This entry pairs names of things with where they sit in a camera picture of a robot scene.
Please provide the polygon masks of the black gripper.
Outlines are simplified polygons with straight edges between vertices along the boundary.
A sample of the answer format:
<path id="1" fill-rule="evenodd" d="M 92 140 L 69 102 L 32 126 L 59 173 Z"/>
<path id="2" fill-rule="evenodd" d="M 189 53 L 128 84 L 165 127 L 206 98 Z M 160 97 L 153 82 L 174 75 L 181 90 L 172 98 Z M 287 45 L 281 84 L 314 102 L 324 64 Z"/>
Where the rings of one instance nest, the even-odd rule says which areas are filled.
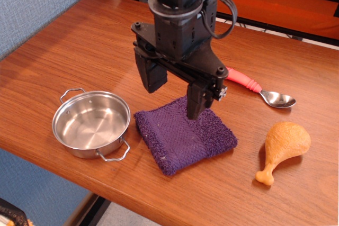
<path id="1" fill-rule="evenodd" d="M 217 0 L 190 0 L 187 6 L 148 0 L 154 23 L 136 22 L 135 60 L 142 84 L 153 93 L 171 72 L 188 83 L 187 117 L 197 120 L 226 95 L 225 65 L 214 54 Z"/>

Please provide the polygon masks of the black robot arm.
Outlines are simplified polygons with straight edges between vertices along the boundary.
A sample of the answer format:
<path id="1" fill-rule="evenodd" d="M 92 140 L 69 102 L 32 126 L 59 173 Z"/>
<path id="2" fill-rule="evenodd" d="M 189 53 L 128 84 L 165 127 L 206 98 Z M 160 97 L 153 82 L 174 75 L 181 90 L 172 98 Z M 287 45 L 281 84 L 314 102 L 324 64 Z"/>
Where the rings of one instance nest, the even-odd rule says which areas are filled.
<path id="1" fill-rule="evenodd" d="M 148 0 L 148 5 L 154 22 L 131 27 L 144 88 L 153 93 L 173 73 L 188 84 L 187 116 L 196 120 L 226 94 L 228 70 L 211 48 L 217 0 Z"/>

